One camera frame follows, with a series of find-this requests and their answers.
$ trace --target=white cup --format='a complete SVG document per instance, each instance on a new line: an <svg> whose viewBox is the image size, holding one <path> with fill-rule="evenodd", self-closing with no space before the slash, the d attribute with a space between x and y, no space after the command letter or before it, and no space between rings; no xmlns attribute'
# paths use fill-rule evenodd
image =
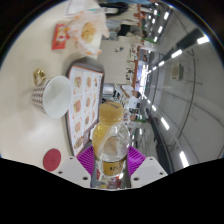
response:
<svg viewBox="0 0 224 224"><path fill-rule="evenodd" d="M71 84L65 76L46 79L44 71L34 72L35 88L32 94L34 106L51 118L60 118L68 111L72 101Z"/></svg>

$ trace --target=menu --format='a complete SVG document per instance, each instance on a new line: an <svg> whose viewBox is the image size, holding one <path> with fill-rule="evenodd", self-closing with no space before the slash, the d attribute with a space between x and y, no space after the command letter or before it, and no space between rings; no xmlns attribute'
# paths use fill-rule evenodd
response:
<svg viewBox="0 0 224 224"><path fill-rule="evenodd" d="M69 73L73 98L68 110L70 140L74 155L89 140L89 131L98 118L102 73L73 66Z"/></svg>

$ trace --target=plastic bottle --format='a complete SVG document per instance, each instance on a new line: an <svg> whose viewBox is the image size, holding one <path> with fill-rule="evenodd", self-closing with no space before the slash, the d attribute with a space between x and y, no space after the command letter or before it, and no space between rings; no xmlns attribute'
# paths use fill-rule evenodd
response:
<svg viewBox="0 0 224 224"><path fill-rule="evenodd" d="M123 122L121 104L106 102L99 108L99 120L92 143L96 165L106 176L119 175L124 167L130 143L130 133Z"/></svg>

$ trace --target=white table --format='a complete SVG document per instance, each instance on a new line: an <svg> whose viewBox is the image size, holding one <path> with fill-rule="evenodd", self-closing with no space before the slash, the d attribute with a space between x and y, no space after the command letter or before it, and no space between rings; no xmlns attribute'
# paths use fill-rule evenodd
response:
<svg viewBox="0 0 224 224"><path fill-rule="evenodd" d="M43 167L45 153L56 148L62 162L71 155L65 116L51 119L32 104L33 72L47 77L65 75L70 63L84 57L69 40L64 50L51 50L55 25L65 18L68 1L43 13L18 37L8 52L0 74L0 153L5 159ZM88 8L98 8L88 0ZM99 48L101 34L92 42Z"/></svg>

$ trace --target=pink object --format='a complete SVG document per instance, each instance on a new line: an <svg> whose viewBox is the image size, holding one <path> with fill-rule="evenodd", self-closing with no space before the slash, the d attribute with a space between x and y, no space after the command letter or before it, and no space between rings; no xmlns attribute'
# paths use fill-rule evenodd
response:
<svg viewBox="0 0 224 224"><path fill-rule="evenodd" d="M87 170L87 172L92 176L94 171L94 164L95 164L93 146L82 151L80 154L78 154L76 158Z"/></svg>
<svg viewBox="0 0 224 224"><path fill-rule="evenodd" d="M81 152L77 159L82 164L82 166L87 170L87 172L92 176L94 172L95 157L93 152L93 146L85 149ZM140 153L137 149L129 146L128 156L127 156L127 167L129 177L138 169L138 167L144 162L146 156Z"/></svg>
<svg viewBox="0 0 224 224"><path fill-rule="evenodd" d="M146 156L140 153L137 149L129 146L128 157L127 157L127 167L129 177L139 168L139 166L144 162Z"/></svg>

